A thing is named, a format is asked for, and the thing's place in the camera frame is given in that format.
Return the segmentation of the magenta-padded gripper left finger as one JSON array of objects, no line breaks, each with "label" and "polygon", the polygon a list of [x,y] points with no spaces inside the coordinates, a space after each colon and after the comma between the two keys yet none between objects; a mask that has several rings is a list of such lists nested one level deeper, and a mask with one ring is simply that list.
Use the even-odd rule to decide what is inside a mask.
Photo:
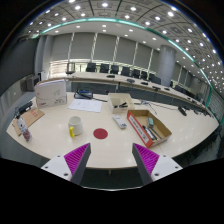
[{"label": "magenta-padded gripper left finger", "polygon": [[91,144],[84,144],[65,155],[49,160],[42,169],[76,185],[82,181],[87,161],[91,154]]}]

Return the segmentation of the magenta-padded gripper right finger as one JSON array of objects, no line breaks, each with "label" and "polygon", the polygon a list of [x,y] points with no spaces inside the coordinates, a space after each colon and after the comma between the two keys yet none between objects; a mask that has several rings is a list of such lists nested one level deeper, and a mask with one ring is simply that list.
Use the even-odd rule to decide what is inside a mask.
[{"label": "magenta-padded gripper right finger", "polygon": [[144,185],[182,169],[182,167],[169,156],[158,155],[136,143],[132,146],[132,154]]}]

